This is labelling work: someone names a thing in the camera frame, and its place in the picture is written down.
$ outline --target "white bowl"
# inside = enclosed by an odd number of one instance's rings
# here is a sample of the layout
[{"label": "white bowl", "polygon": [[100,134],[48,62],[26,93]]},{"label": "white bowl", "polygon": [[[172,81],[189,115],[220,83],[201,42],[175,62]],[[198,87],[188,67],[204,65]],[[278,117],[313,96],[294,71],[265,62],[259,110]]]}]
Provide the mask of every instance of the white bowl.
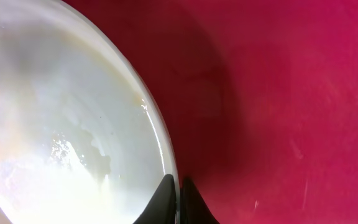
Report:
[{"label": "white bowl", "polygon": [[0,0],[0,207],[8,218],[132,223],[165,174],[177,185],[158,109],[106,36],[63,2]]}]

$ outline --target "red plastic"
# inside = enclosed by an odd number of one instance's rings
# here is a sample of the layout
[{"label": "red plastic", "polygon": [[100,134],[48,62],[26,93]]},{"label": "red plastic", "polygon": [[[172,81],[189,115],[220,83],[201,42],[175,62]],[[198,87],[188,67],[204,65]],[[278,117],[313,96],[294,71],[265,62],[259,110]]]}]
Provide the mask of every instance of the red plastic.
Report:
[{"label": "red plastic", "polygon": [[358,0],[69,0],[230,223],[358,223]]}]

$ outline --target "scratch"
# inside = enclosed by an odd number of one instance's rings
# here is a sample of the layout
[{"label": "scratch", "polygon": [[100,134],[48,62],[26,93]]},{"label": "scratch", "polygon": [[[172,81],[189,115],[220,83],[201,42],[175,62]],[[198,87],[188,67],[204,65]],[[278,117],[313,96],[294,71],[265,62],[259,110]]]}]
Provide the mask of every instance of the scratch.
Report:
[{"label": "scratch", "polygon": [[307,196],[308,196],[308,186],[309,186],[309,179],[306,179],[305,192],[303,193],[302,210],[305,210],[306,198],[307,198]]},{"label": "scratch", "polygon": [[298,146],[295,144],[295,141],[293,139],[290,140],[290,144],[291,144],[291,148],[292,148],[292,151],[294,152],[295,154],[295,157],[297,159],[303,159],[303,154],[302,152],[299,150]]},{"label": "scratch", "polygon": [[255,201],[254,211],[256,210],[256,208],[258,207],[258,205],[259,205],[259,202],[258,202],[258,200],[256,200],[256,201]]}]

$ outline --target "red background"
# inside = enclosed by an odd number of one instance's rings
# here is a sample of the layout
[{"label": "red background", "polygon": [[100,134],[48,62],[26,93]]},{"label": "red background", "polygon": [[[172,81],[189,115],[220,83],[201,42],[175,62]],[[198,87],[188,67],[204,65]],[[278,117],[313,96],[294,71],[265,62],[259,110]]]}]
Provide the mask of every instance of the red background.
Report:
[{"label": "red background", "polygon": [[358,0],[68,0],[221,223],[358,223]]}]

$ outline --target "milky liquid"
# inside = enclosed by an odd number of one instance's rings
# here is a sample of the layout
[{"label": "milky liquid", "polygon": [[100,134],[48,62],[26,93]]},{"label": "milky liquid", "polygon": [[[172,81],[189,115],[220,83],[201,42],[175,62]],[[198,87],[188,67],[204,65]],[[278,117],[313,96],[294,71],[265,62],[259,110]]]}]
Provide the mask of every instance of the milky liquid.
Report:
[{"label": "milky liquid", "polygon": [[[13,223],[134,219],[115,208],[114,128],[93,104],[111,71],[94,56],[46,23],[0,27],[0,207]],[[77,80],[104,86],[87,94]]]}]

